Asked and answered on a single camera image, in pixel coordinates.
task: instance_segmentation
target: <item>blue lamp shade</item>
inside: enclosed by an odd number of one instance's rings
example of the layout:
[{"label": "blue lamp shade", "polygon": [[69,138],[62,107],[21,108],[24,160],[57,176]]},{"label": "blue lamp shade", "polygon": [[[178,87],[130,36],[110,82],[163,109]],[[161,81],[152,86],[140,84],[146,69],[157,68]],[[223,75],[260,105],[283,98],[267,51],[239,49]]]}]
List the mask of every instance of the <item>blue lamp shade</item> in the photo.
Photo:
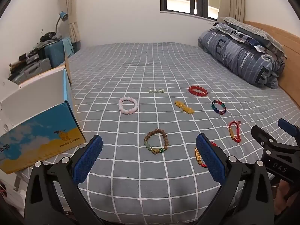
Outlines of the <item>blue lamp shade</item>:
[{"label": "blue lamp shade", "polygon": [[68,17],[69,17],[68,13],[65,13],[65,12],[63,12],[63,11],[61,11],[61,12],[59,13],[59,16],[60,16],[60,18],[61,18],[61,20],[62,20],[63,22],[67,21],[67,20],[68,20]]}]

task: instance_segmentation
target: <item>screw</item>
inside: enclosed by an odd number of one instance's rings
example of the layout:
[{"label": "screw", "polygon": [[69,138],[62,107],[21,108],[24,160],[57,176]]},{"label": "screw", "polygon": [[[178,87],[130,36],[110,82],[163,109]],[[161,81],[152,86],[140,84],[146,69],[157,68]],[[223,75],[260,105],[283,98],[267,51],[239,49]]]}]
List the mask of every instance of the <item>screw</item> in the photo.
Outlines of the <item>screw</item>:
[{"label": "screw", "polygon": [[42,163],[40,161],[38,161],[38,162],[35,163],[36,167],[39,167],[40,165],[42,165]]},{"label": "screw", "polygon": [[231,161],[231,162],[236,162],[237,159],[236,159],[234,156],[230,156],[230,157],[229,157],[229,161]]},{"label": "screw", "polygon": [[258,164],[259,166],[261,166],[261,167],[263,166],[263,162],[260,161],[260,160],[257,161],[257,164]]},{"label": "screw", "polygon": [[62,162],[62,163],[68,163],[69,160],[70,160],[69,157],[64,157],[64,158],[61,160],[61,162]]}]

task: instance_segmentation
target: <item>mattress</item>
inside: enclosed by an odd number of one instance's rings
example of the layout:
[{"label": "mattress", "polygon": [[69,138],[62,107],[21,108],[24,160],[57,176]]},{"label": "mattress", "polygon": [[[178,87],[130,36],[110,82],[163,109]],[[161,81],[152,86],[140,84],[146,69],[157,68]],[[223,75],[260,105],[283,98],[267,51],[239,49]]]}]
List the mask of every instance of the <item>mattress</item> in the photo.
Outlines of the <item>mattress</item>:
[{"label": "mattress", "polygon": [[[95,134],[103,139],[101,154],[86,181],[79,185],[102,219],[125,224],[177,224],[199,218],[220,186],[196,161],[199,133],[227,155],[247,163],[262,155],[261,146],[251,137],[254,125],[278,142],[295,144],[277,126],[279,118],[300,124],[300,110],[290,97],[282,89],[248,84],[199,47],[118,43],[82,49],[69,60],[72,92],[84,135],[87,141]],[[208,96],[190,94],[191,85],[205,88]],[[149,93],[150,89],[165,92]],[[124,96],[138,101],[137,112],[120,113],[118,100]],[[225,115],[212,110],[215,99],[226,105]],[[184,102],[195,113],[183,112],[175,101]],[[231,121],[241,121],[240,144],[230,138]],[[143,139],[156,128],[167,133],[169,148],[153,155]],[[158,136],[152,136],[149,143],[163,146]],[[72,156],[75,150],[45,163]],[[23,178],[28,179],[31,170],[22,171]],[[56,187],[65,205],[57,183]]]}]

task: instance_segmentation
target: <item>pillow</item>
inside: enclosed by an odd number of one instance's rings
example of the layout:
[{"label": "pillow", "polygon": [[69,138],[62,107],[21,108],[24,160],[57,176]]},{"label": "pillow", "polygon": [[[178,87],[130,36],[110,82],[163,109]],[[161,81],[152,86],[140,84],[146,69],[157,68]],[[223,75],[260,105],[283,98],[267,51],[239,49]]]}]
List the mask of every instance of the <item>pillow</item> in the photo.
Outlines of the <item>pillow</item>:
[{"label": "pillow", "polygon": [[238,32],[234,28],[222,23],[215,23],[214,26],[224,34],[229,35],[231,38],[239,41],[241,43],[246,44],[247,46],[251,47],[252,49],[257,50],[258,52],[262,52],[267,54],[266,48],[264,48],[257,40],[253,39],[252,37],[243,34],[242,32]]},{"label": "pillow", "polygon": [[286,55],[284,54],[283,46],[267,32],[255,28],[251,25],[247,25],[242,22],[239,22],[236,19],[230,17],[225,17],[222,19],[224,19],[226,24],[228,24],[230,27],[256,39],[259,43],[261,43],[264,47],[268,48],[275,55],[286,58]]}]

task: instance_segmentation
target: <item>folded blanket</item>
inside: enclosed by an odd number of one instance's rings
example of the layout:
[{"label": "folded blanket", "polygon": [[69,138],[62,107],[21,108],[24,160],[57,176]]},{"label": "folded blanket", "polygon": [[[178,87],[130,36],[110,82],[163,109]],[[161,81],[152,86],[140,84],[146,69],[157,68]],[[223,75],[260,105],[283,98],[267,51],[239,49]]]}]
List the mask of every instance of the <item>folded blanket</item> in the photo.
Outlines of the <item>folded blanket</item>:
[{"label": "folded blanket", "polygon": [[258,52],[249,45],[212,28],[198,40],[219,62],[248,83],[277,89],[277,78],[284,69],[284,61],[272,55]]},{"label": "folded blanket", "polygon": [[231,38],[235,39],[236,41],[242,42],[252,49],[257,50],[258,52],[262,52],[264,54],[267,53],[267,49],[263,47],[257,40],[253,39],[249,35],[246,35],[242,32],[238,32],[234,28],[231,28],[229,25],[222,24],[222,23],[215,23],[214,25],[219,31],[229,35]]}]

